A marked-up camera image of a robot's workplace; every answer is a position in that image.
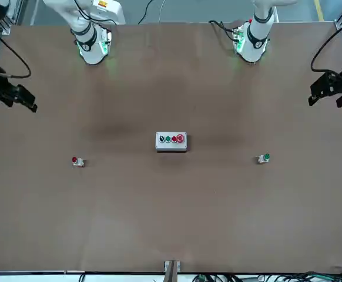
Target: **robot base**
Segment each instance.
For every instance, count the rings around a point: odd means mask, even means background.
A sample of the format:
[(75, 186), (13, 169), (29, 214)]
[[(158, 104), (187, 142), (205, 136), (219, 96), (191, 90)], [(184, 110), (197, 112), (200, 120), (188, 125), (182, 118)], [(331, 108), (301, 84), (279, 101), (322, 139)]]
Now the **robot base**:
[(244, 25), (234, 29), (233, 39), (237, 39), (239, 42), (234, 42), (234, 51), (241, 56), (248, 63), (256, 63), (264, 54), (268, 39), (259, 49), (255, 49), (253, 44), (247, 37), (247, 28), (249, 23), (246, 22)]
[(99, 25), (95, 25), (94, 28), (96, 29), (97, 37), (90, 51), (85, 51), (77, 44), (79, 54), (89, 65), (97, 65), (105, 56), (109, 56), (112, 41), (112, 33), (107, 29), (101, 28)]

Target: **table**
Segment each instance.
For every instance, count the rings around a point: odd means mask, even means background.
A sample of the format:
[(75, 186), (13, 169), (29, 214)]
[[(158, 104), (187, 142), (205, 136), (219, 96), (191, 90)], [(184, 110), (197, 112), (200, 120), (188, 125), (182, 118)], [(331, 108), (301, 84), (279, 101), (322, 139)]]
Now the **table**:
[[(0, 270), (342, 267), (342, 109), (307, 103), (334, 30), (275, 24), (249, 65), (209, 24), (119, 26), (88, 66), (67, 27), (15, 27), (39, 110), (0, 104)], [(342, 35), (316, 63), (340, 71)], [(25, 72), (5, 48), (0, 64)], [(155, 152), (168, 130), (189, 152)]]

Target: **metal bracket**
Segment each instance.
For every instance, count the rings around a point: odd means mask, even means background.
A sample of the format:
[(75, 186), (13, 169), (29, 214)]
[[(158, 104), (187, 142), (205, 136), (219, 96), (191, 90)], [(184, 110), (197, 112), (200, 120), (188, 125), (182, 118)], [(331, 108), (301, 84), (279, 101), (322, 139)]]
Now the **metal bracket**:
[(177, 273), (180, 272), (180, 261), (166, 260), (165, 269), (167, 270), (163, 282), (177, 282)]

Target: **red button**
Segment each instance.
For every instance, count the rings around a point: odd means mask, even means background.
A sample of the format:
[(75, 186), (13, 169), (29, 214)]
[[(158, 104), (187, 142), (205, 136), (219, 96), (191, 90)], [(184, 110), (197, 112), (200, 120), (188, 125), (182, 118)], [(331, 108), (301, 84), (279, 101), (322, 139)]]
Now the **red button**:
[(183, 142), (184, 142), (184, 136), (183, 136), (182, 134), (179, 134), (179, 135), (177, 136), (177, 142), (178, 142), (178, 143), (183, 143)]

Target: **white control box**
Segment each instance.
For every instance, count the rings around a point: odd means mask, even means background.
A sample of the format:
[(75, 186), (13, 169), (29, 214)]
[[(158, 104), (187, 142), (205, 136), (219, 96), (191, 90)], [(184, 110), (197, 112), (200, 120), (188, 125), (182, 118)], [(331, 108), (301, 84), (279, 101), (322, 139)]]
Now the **white control box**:
[(187, 151), (186, 132), (156, 132), (155, 149), (157, 152)]

